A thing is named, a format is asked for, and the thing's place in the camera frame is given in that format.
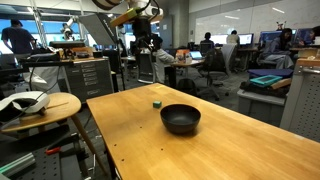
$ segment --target gray metal cabinet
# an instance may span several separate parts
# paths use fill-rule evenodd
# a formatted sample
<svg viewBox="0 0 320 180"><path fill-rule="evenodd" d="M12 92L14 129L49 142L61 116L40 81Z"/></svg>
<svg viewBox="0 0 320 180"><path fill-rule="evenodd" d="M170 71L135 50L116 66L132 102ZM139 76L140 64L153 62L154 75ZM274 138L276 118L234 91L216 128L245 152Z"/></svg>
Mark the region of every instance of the gray metal cabinet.
<svg viewBox="0 0 320 180"><path fill-rule="evenodd" d="M299 61L280 128L320 142L320 61Z"/></svg>
<svg viewBox="0 0 320 180"><path fill-rule="evenodd" d="M65 79L68 91L82 103L113 93L108 59L75 62L73 67L65 67Z"/></svg>

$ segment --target stool leg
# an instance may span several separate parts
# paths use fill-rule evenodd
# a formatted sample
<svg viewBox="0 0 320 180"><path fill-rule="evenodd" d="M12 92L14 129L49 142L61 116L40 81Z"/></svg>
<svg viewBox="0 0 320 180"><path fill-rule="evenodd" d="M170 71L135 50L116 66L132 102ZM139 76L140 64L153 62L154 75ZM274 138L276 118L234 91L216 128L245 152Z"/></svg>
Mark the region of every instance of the stool leg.
<svg viewBox="0 0 320 180"><path fill-rule="evenodd" d="M84 141L86 142L87 146L89 147L91 153L96 155L96 159L97 159L97 161L98 161L98 163L99 163L100 168L102 169L102 171L104 172L104 174L105 174L106 176L108 176L108 171L107 171L107 169L104 167L104 165L103 165L100 157L98 156L97 151L96 151L96 149L94 148L91 140L89 139L86 131L83 129L83 126L82 126L79 118L78 118L76 115L73 115L73 116L71 116L71 119L72 119L73 123L76 125L79 133L81 134L82 138L83 138Z"/></svg>

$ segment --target small green cube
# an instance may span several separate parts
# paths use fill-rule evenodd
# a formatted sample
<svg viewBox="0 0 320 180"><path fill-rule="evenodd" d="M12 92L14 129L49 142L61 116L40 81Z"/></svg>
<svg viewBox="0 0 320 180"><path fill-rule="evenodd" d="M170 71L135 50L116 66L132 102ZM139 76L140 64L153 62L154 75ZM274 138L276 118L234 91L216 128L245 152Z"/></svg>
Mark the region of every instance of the small green cube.
<svg viewBox="0 0 320 180"><path fill-rule="evenodd" d="M162 105L161 101L153 101L153 107L154 108L160 108Z"/></svg>

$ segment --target black bowl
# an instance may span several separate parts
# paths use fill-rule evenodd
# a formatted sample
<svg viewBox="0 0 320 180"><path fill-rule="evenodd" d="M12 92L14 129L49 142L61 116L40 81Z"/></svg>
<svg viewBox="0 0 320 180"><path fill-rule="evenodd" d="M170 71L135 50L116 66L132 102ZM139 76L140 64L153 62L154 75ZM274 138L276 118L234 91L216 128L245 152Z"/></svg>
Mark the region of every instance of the black bowl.
<svg viewBox="0 0 320 180"><path fill-rule="evenodd" d="M200 112L188 105L172 104L164 107L161 112L164 126L172 133L182 134L194 130L199 121Z"/></svg>

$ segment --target gray floor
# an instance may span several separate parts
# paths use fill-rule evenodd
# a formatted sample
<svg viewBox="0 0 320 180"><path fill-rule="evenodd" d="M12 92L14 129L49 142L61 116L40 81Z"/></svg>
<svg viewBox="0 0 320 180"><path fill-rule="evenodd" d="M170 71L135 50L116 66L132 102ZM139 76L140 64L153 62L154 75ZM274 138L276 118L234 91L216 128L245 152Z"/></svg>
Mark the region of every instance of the gray floor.
<svg viewBox="0 0 320 180"><path fill-rule="evenodd" d="M181 75L179 72L177 73L177 81L184 78L184 73ZM188 72L188 78L193 79L197 85L197 88L201 91L206 88L206 79L204 78L198 78L199 73L196 69L194 68L189 68ZM123 86L122 86L122 80L121 76L117 75L118 79L118 86L119 89L122 91ZM239 72L237 74L233 73L228 79L226 79L224 82L225 87L228 87L230 90L229 96L225 96L225 90L223 91L220 88L217 89L216 92L220 95L220 100L215 101L215 98L210 95L210 93L204 94L201 96L201 99L215 103L217 105L220 105L222 107L237 111L238 108L238 97L237 97L237 91L239 90L240 83L242 81L246 81L248 79L248 74L246 72ZM145 86L146 84L138 82L136 79L133 77L130 77L129 81L125 81L125 87L127 90L140 87L140 86ZM103 139L100 136L99 130L96 127L96 124L92 118L90 118L90 112L86 106L83 107L82 111L78 113L78 117L81 119L81 122L85 126L85 129L88 131L89 137L91 138L94 146L98 150L98 155L102 158L103 162L108 165L106 155L104 154L105 151L105 146ZM76 131L73 123L70 121L69 122L71 128L73 131ZM88 168L93 166L93 156L90 154L90 157L86 160ZM93 178L95 179L111 179L111 177L106 177L102 173L101 169L99 166L96 164L95 168L95 175Z"/></svg>

